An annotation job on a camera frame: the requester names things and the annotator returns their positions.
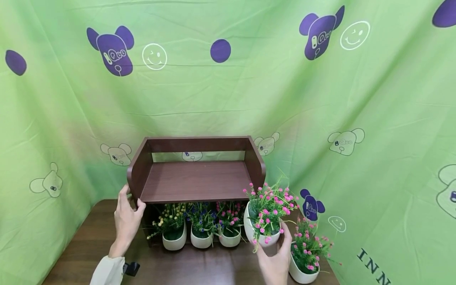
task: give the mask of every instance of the purple dot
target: purple dot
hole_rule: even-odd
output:
[[[456,25],[456,0],[445,0],[432,17],[432,24],[438,28]]]
[[[231,54],[231,46],[227,40],[216,40],[211,47],[211,57],[215,62],[225,62]]]
[[[12,72],[21,76],[27,69],[26,60],[19,53],[7,50],[5,55],[6,65],[11,69]]]

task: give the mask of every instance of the left hand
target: left hand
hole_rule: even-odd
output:
[[[130,188],[125,184],[117,198],[117,208],[114,212],[116,240],[109,251],[110,258],[123,256],[138,231],[145,210],[145,203],[138,199],[138,209],[131,208],[127,198]]]

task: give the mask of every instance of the right hand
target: right hand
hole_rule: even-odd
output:
[[[258,243],[258,263],[267,285],[286,285],[288,280],[288,268],[290,267],[290,249],[293,238],[290,230],[284,222],[280,223],[284,233],[280,235],[277,243],[277,254],[267,256]]]

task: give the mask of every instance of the potted plant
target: potted plant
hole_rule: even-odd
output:
[[[161,233],[163,246],[167,250],[180,250],[187,241],[187,226],[185,225],[185,204],[165,204],[159,221],[153,221],[155,232],[147,239]]]
[[[217,234],[214,211],[209,209],[207,202],[189,203],[187,206],[187,220],[192,223],[190,240],[194,247],[206,249],[212,245],[213,235]]]
[[[307,218],[298,218],[296,233],[290,249],[290,275],[299,284],[310,284],[320,273],[320,257],[330,259],[329,249],[333,242],[325,236],[316,235],[317,224]]]
[[[241,202],[217,202],[218,239],[224,247],[235,247],[241,241],[244,209]]]
[[[290,194],[288,187],[279,188],[279,184],[280,179],[273,186],[265,183],[255,190],[251,183],[250,190],[243,190],[249,197],[244,212],[244,229],[247,239],[255,245],[254,252],[258,249],[257,243],[262,247],[277,243],[283,233],[281,218],[299,208],[296,203],[299,198]]]

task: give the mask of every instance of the purple cartoon dog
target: purple cartoon dog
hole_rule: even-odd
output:
[[[307,189],[301,190],[301,197],[304,198],[302,204],[302,211],[304,216],[311,221],[318,219],[317,213],[324,213],[326,211],[325,206],[321,201],[317,201]]]
[[[342,22],[345,6],[342,6],[336,15],[327,15],[319,18],[310,13],[304,17],[299,25],[299,33],[309,36],[304,54],[308,60],[319,58],[328,48],[329,37],[333,30]]]
[[[445,0],[432,17],[432,24],[438,28],[456,25],[456,0]]]
[[[99,35],[94,29],[87,28],[87,38],[93,48],[100,51],[109,72],[115,76],[126,76],[132,73],[133,64],[127,50],[133,47],[135,40],[127,27],[118,27],[113,35]]]

